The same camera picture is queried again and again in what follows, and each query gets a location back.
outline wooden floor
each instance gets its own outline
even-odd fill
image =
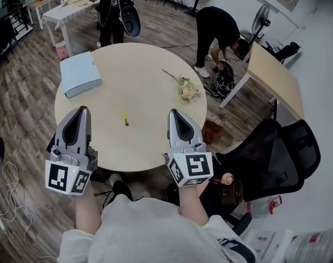
[[[160,47],[197,43],[195,19],[185,15],[184,9],[175,11],[170,3],[163,7],[162,2],[156,5],[153,0],[136,0],[136,9],[142,30],[137,38],[126,37],[125,42],[142,42]],[[99,38],[96,25],[90,12],[67,24],[75,54],[96,49],[95,43]],[[60,84],[60,69],[59,59],[50,44],[46,28],[41,31],[36,24],[34,28],[9,55],[10,63],[4,62],[1,65],[0,136],[5,141],[5,162],[12,161],[17,165],[19,183],[25,189],[25,205],[32,214],[33,225],[26,236],[28,245],[40,256],[58,256],[62,233],[74,226],[75,210],[72,198],[44,187],[46,147],[57,126],[54,101]],[[55,36],[59,42],[60,32],[57,31]],[[194,45],[169,50],[193,66],[196,49],[197,46]],[[234,69],[238,64],[237,61],[231,62]],[[215,67],[209,61],[206,66],[209,71]],[[212,121],[220,118],[224,128],[220,141],[209,145],[209,149],[212,152],[223,151],[234,141],[246,138],[262,119],[270,117],[272,108],[268,104],[269,99],[270,94],[252,81],[223,110],[218,108],[220,101],[208,96],[207,118]],[[7,168],[4,176],[8,182],[14,182],[14,169]],[[94,187],[96,191],[104,189],[102,184],[94,184]],[[16,201],[20,203],[21,191],[16,189],[15,192]],[[0,213],[6,210],[7,204],[0,188]],[[24,246],[24,232],[29,222],[28,212],[20,209],[13,223],[5,224],[10,240],[27,262],[55,262],[53,259],[36,258]],[[23,262],[2,230],[0,242],[3,262]]]

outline white shirt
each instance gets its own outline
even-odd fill
[[[101,221],[95,235],[65,232],[59,262],[255,263],[255,251],[219,215],[199,226],[171,203],[152,198],[131,202],[118,195],[103,210]]]

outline wooden tabletop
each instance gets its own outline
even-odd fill
[[[27,5],[27,7],[28,8],[38,8],[40,6],[43,6],[44,4],[47,4],[50,1],[52,1],[52,0],[33,1],[32,3]]]
[[[302,95],[297,79],[257,43],[252,47],[248,73],[271,92],[296,119],[304,119]]]
[[[202,128],[207,111],[204,88],[193,69],[173,53],[147,44],[122,43],[92,52],[103,84],[67,99],[59,86],[55,99],[57,124],[75,107],[92,114],[91,146],[98,165],[114,171],[141,171],[165,163],[170,147],[167,116],[177,108]],[[182,104],[178,83],[168,74],[180,73],[200,86],[196,102]],[[122,117],[125,111],[129,126]]]

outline white table leg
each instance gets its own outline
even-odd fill
[[[49,36],[50,36],[50,40],[52,41],[52,45],[53,45],[53,47],[55,47],[56,43],[55,43],[53,32],[50,29],[50,27],[48,25],[48,22],[46,22],[46,25],[47,25],[48,33],[49,33]]]
[[[30,22],[33,25],[33,19],[32,19],[31,11],[29,8],[27,8],[27,12],[29,13]]]
[[[41,19],[41,15],[39,13],[39,8],[36,8],[36,13],[37,13],[39,27],[41,28],[41,30],[43,30],[42,19]]]
[[[236,93],[238,93],[240,88],[243,87],[243,85],[249,80],[249,78],[250,75],[248,73],[245,73],[243,78],[237,83],[237,85],[233,88],[233,90],[229,93],[229,95],[226,96],[226,98],[222,101],[219,108],[221,109],[224,108],[226,104],[229,103],[230,100],[236,95]]]
[[[67,35],[67,30],[66,30],[65,24],[63,24],[61,26],[61,31],[62,31],[63,36],[64,36],[64,41],[65,41],[67,51],[69,52],[69,56],[73,56],[72,49],[71,49],[70,42],[69,42],[69,35]]]
[[[251,56],[252,51],[250,50],[249,53],[245,56],[244,60],[241,62],[241,64],[237,67],[237,69],[234,71],[234,76],[237,76],[238,71],[242,69],[242,67],[246,64],[248,61],[249,57]]]

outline black pants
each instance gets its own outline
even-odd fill
[[[204,67],[205,56],[209,52],[210,45],[214,41],[215,36],[209,30],[210,24],[208,23],[208,17],[206,13],[204,14],[202,10],[197,13],[197,32],[198,32],[198,49],[197,49],[197,62],[196,67]]]
[[[117,195],[120,195],[120,194],[125,195],[127,198],[129,198],[131,201],[133,201],[130,189],[122,181],[117,181],[117,182],[114,183],[114,185],[112,187],[112,192],[114,193],[114,196],[109,201],[109,204],[112,201],[115,200],[115,198],[116,198]]]
[[[109,16],[109,12],[100,12],[100,23],[104,25],[100,27],[99,42],[102,47],[111,45],[111,34],[114,44],[123,43],[124,29],[122,22],[118,18],[119,12],[119,9],[111,9]]]

